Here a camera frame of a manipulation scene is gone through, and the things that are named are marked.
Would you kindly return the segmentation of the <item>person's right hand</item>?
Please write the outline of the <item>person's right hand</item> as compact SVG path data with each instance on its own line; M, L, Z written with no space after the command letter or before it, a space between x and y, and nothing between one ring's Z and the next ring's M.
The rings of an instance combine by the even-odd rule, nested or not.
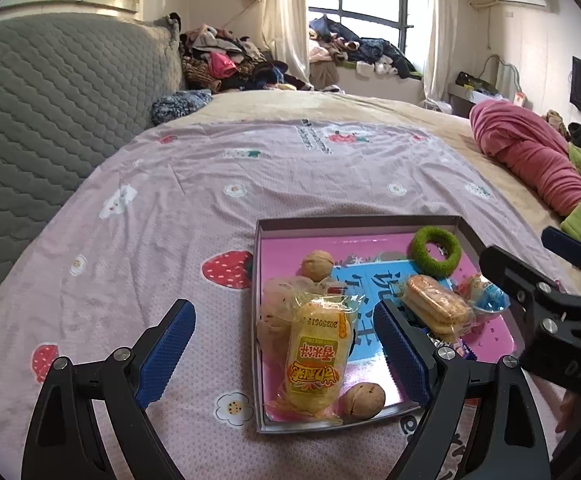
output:
M571 428L576 418L576 411L581 405L581 396L571 391L565 391L560 407L559 407L559 417L557 418L557 423L555 426L555 432L557 434L563 434Z

